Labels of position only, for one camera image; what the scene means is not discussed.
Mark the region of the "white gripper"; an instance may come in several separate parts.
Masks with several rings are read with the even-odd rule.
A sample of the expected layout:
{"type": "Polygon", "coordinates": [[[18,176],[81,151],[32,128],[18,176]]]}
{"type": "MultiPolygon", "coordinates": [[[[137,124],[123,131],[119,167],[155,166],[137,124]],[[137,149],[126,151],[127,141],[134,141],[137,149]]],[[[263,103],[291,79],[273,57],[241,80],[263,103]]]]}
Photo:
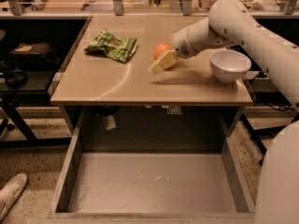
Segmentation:
{"type": "Polygon", "coordinates": [[[171,46],[173,50],[164,51],[149,67],[149,72],[157,75],[170,68],[181,59],[189,59],[197,54],[192,48],[188,38],[189,28],[185,27],[172,35],[171,46]]]}

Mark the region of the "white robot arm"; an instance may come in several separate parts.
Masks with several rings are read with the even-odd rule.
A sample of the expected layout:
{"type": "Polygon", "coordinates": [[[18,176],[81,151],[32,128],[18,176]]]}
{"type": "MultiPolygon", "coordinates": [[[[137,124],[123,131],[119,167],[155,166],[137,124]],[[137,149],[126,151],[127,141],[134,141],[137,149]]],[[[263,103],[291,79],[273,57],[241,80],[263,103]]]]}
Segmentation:
{"type": "MultiPolygon", "coordinates": [[[[218,0],[208,17],[173,35],[170,51],[150,67],[156,75],[205,49],[241,46],[293,107],[299,104],[299,51],[262,27],[239,0],[218,0]]],[[[299,122],[283,128],[263,158],[254,224],[299,224],[299,122]]]]}

